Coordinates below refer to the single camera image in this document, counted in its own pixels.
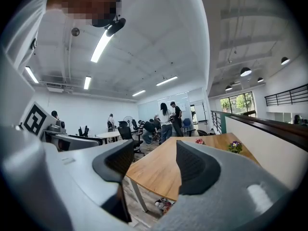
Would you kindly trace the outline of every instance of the potted flower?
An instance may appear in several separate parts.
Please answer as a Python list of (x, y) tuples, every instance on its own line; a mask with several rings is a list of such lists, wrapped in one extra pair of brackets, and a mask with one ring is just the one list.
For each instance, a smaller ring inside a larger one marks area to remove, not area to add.
[(239, 154), (242, 151), (242, 144), (238, 141), (233, 141), (229, 144), (228, 151)]

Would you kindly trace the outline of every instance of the round table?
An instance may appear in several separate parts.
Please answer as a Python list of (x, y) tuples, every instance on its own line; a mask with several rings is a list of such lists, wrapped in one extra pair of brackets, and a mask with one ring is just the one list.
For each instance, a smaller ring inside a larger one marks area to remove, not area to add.
[(107, 144), (107, 139), (112, 138), (114, 142), (117, 141), (117, 138), (120, 138), (120, 133), (119, 131), (114, 131), (114, 132), (107, 132), (107, 133), (101, 133), (99, 135), (96, 135), (97, 138), (104, 139), (105, 143)]

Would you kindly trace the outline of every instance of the table leg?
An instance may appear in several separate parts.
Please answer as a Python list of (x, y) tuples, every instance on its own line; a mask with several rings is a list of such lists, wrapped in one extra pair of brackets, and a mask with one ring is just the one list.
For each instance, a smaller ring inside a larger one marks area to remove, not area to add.
[(130, 187), (134, 193), (134, 196), (139, 204), (139, 206), (141, 207), (141, 209), (144, 211), (144, 212), (147, 212), (148, 211), (148, 208), (146, 207), (145, 205), (145, 202), (141, 196), (141, 193), (139, 191), (139, 188), (138, 188), (138, 185), (136, 184), (136, 182), (134, 182), (133, 180), (131, 180), (130, 178), (128, 179), (129, 181), (129, 184), (130, 184)]

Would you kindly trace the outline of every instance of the wooden table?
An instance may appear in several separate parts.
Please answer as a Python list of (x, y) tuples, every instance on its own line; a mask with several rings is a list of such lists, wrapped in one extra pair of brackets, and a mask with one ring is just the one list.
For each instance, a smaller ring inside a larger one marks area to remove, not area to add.
[(107, 132), (107, 133), (101, 133), (99, 135), (96, 135), (96, 137), (105, 139), (105, 143), (107, 144), (107, 139), (112, 138), (114, 142), (117, 141), (117, 138), (120, 138), (120, 133), (119, 131), (114, 131), (114, 132)]
[[(130, 186), (143, 211), (146, 212), (147, 208), (137, 184), (159, 196), (176, 201), (181, 185), (180, 169), (176, 162), (176, 142), (177, 140), (195, 142), (198, 138), (202, 138), (207, 146), (225, 151), (233, 141), (240, 142), (232, 133), (203, 137), (170, 137), (165, 143), (132, 164), (126, 175), (130, 179)], [(244, 145), (242, 149), (241, 155), (259, 164)]]

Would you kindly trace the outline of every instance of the fan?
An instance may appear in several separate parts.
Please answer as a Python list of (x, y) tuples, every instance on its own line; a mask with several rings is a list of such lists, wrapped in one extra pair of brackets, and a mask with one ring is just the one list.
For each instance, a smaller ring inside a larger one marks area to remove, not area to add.
[(133, 118), (131, 116), (127, 116), (123, 119), (123, 121), (126, 121), (128, 123), (128, 127), (133, 125), (132, 122), (131, 122), (132, 120), (133, 120)]

